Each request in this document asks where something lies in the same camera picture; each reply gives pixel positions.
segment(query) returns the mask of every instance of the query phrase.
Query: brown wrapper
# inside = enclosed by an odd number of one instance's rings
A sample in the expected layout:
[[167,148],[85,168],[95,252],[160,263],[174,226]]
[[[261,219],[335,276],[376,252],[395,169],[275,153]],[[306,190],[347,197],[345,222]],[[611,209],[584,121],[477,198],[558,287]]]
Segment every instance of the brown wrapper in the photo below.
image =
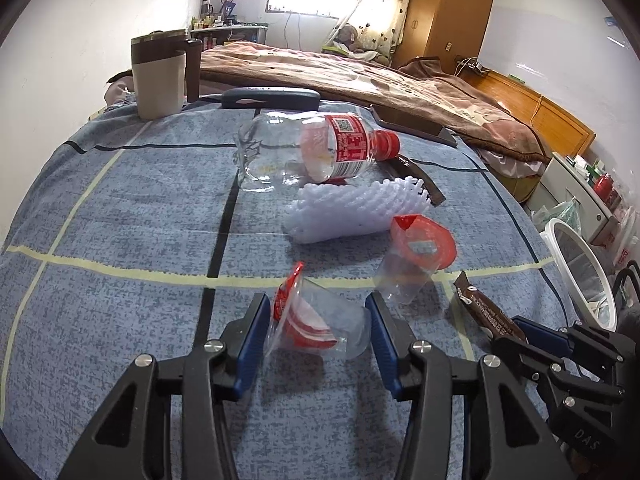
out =
[[484,332],[489,331],[492,338],[511,335],[527,342],[524,332],[493,301],[471,285],[464,272],[460,272],[454,285],[458,299]]

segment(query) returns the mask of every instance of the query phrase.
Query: clear plastic bottle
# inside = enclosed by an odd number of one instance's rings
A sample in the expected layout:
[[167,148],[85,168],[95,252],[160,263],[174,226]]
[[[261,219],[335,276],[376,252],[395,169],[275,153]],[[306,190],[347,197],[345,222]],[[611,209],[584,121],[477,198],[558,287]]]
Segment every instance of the clear plastic bottle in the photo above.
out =
[[236,145],[242,188],[265,191],[358,176],[398,155],[400,140],[353,113],[269,112],[241,128]]

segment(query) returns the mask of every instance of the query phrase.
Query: clear plastic cup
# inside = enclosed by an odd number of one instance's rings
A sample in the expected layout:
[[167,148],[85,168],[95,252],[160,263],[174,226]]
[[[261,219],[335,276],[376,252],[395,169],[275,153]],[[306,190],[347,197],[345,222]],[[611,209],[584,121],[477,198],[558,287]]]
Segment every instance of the clear plastic cup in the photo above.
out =
[[390,303],[409,304],[431,275],[456,259],[451,233],[422,215],[396,216],[391,224],[391,247],[373,279],[376,290]]
[[371,335],[371,316],[366,308],[301,274],[290,285],[280,320],[271,320],[267,356],[276,348],[338,359],[352,359],[364,352]]

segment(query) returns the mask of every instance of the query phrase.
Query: patterned curtain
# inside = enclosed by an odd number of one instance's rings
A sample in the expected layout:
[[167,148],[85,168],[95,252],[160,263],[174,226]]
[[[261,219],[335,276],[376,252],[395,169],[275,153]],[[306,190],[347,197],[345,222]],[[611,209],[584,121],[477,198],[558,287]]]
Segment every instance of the patterned curtain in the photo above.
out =
[[351,12],[331,31],[331,41],[349,23],[358,29],[358,42],[364,50],[375,50],[391,57],[402,41],[402,29],[409,0],[358,0]]

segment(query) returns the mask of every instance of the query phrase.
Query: mug handle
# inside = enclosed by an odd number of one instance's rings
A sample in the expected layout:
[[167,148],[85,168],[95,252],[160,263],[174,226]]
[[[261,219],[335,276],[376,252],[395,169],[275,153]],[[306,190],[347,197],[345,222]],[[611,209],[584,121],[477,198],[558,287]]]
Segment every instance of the mug handle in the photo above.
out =
[[187,101],[193,103],[200,97],[200,61],[202,59],[202,41],[194,39],[185,40],[184,51],[187,55]]

